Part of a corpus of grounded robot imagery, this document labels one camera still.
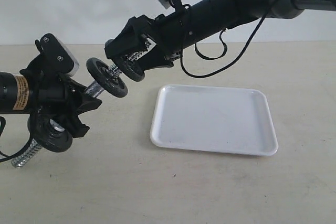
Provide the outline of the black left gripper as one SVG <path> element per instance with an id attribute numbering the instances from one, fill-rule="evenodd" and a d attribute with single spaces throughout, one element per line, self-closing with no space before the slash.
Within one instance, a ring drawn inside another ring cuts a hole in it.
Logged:
<path id="1" fill-rule="evenodd" d="M 27 126 L 37 124 L 44 115 L 63 127 L 73 138 L 84 137 L 90 127 L 79 115 L 96 110 L 102 101 L 85 93 L 86 86 L 56 68 L 24 68 L 20 70 L 20 110 L 28 114 Z"/>

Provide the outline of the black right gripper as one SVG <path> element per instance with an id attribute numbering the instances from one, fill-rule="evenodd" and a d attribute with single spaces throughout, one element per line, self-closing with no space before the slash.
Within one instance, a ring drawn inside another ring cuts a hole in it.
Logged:
<path id="1" fill-rule="evenodd" d="M 191 12 L 179 11 L 168 16 L 149 18 L 145 15 L 131 17 L 122 31 L 105 43 L 107 59 L 114 59 L 134 52 L 142 56 L 133 62 L 135 73 L 157 68 L 172 68 L 173 61 L 180 59 L 191 26 Z M 155 42 L 148 50 L 146 39 Z"/>

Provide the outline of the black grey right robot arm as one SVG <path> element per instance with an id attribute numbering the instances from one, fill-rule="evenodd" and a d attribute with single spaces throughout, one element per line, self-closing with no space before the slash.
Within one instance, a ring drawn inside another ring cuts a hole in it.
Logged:
<path id="1" fill-rule="evenodd" d="M 135 81 L 146 70 L 172 67 L 185 48 L 215 33 L 267 18 L 293 19 L 306 9 L 335 11 L 335 0 L 202 0 L 194 5 L 159 1 L 174 12 L 132 17 L 105 44 L 106 57 Z"/>

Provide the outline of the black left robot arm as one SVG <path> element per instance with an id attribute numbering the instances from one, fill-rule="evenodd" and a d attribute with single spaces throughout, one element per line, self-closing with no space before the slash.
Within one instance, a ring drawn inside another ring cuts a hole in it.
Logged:
<path id="1" fill-rule="evenodd" d="M 31 114 L 36 109 L 38 115 L 55 121 L 72 137 L 81 138 L 90 127 L 79 115 L 102 105 L 102 100 L 86 94 L 85 89 L 62 72 L 1 72 L 1 114 Z"/>

